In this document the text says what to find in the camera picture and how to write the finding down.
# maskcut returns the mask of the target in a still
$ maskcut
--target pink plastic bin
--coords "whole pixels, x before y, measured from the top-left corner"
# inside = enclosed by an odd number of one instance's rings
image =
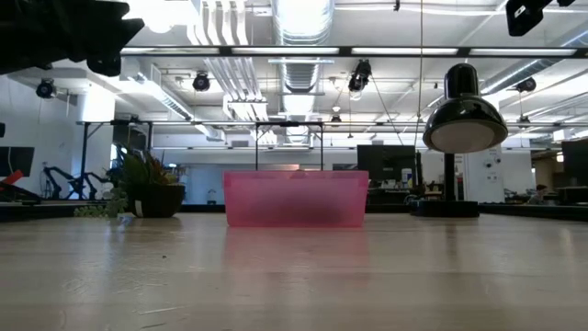
[[[365,171],[228,171],[224,196],[230,226],[361,227]]]

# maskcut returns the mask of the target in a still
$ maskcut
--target ventilation pipe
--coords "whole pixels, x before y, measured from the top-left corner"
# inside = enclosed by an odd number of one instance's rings
[[[547,47],[583,48],[588,43],[588,21],[566,33],[563,38]],[[527,78],[563,61],[562,59],[523,60],[503,70],[481,85],[483,95],[490,95],[514,86]]]
[[[272,0],[274,27],[279,45],[317,46],[329,38],[334,16],[334,0]],[[309,116],[315,96],[303,95],[316,91],[320,64],[281,64],[283,105],[290,115]],[[293,143],[302,143],[305,138],[300,129],[287,129]]]

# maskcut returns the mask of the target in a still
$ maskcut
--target table surface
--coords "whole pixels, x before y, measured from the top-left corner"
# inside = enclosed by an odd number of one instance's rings
[[[2,330],[585,330],[588,223],[0,223]]]

